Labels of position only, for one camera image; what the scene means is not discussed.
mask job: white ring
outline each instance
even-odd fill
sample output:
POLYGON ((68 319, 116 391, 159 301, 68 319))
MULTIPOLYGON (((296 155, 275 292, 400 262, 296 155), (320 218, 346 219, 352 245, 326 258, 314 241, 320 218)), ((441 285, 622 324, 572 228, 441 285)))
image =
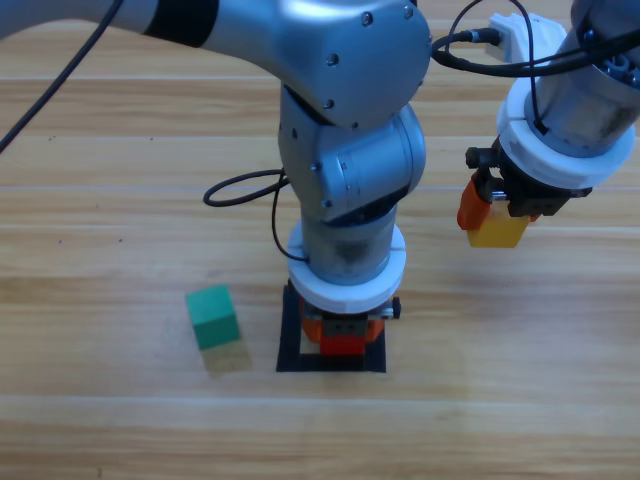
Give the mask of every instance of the white ring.
MULTIPOLYGON (((288 250, 304 256, 302 224, 291 231, 288 250)), ((407 264, 407 247, 400 229, 395 226, 391 254, 386 268, 373 280, 361 285, 335 285, 318 278, 304 262, 289 260, 289 278, 298 293, 311 305, 327 312, 357 314, 378 308, 398 290, 407 264)))

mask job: cable connector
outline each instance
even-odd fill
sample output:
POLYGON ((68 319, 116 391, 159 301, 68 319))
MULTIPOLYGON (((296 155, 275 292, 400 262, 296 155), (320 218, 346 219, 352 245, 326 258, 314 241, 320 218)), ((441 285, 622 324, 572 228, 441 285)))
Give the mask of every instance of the cable connector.
POLYGON ((496 28, 476 28, 469 30, 472 36, 472 43, 488 43, 497 47, 502 42, 500 30, 496 28))
MULTIPOLYGON (((529 15, 535 41, 535 59, 549 57, 557 53, 567 38, 567 31, 558 22, 539 15, 529 15)), ((495 14, 489 21, 489 30, 497 30, 501 41, 487 45, 489 55, 506 63, 528 62, 529 35, 527 24, 521 15, 512 14, 509 17, 495 14)))

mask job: green block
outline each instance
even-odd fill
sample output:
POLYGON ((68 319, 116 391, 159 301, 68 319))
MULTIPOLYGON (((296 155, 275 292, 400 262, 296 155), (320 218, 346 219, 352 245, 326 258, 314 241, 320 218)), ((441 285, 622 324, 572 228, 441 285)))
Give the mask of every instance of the green block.
POLYGON ((226 286, 188 294, 187 307, 200 350, 240 339, 236 312, 226 286))

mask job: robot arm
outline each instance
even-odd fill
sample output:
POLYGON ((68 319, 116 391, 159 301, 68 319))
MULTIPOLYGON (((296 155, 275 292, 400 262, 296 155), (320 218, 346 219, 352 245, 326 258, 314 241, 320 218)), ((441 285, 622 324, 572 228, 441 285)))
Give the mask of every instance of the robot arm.
MULTIPOLYGON (((111 3, 3 0, 0 38, 62 18, 97 22, 111 3)), ((125 0, 113 26, 256 64, 343 128, 398 113, 430 59, 427 22, 410 0, 125 0)))
MULTIPOLYGON (((279 146, 302 207, 304 256, 323 281, 356 285, 386 267, 395 206, 425 167, 408 105, 431 58, 416 3, 125 0, 112 24, 247 60, 282 81, 279 146)), ((111 5, 0 0, 0 38, 62 18, 98 22, 111 5)))
MULTIPOLYGON (((537 17, 538 58, 588 48, 637 29, 640 6, 633 0, 575 0, 572 24, 566 34, 559 24, 537 17), (555 46, 550 49, 548 42, 555 46)), ((494 16, 492 27, 503 34, 505 60, 528 61, 521 17, 494 16)), ((496 54, 494 47, 490 53, 496 54)), ((529 80, 516 81, 498 115, 494 145, 467 152, 467 165, 477 172, 463 195, 458 223, 472 246, 515 247, 530 221, 555 215, 570 199, 589 195, 631 156, 634 123, 640 117, 638 62, 640 49, 634 49, 540 78, 544 129, 536 126, 529 80), (490 169, 499 169, 501 178, 490 169)))

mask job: wood grain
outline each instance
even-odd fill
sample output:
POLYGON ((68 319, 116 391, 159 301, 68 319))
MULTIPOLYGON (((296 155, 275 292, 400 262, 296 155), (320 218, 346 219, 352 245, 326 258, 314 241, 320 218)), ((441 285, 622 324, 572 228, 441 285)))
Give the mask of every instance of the wood grain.
MULTIPOLYGON (((464 4, 421 8, 439 36, 464 4)), ((463 25, 510 11, 485 4, 463 25)), ((568 24, 567 0, 531 8, 568 24)), ((91 29, 0 43, 0 128, 91 29)), ((109 31, 0 157, 0 478, 640 478, 640 152, 517 249, 472 250, 455 221, 464 152, 491 144, 508 88, 433 66, 413 102, 429 165, 400 207, 389 373, 277 374, 270 200, 200 199, 278 166, 278 82, 109 31), (184 295, 215 284, 243 340, 201 355, 184 295)), ((291 190, 278 215, 286 236, 291 190)))

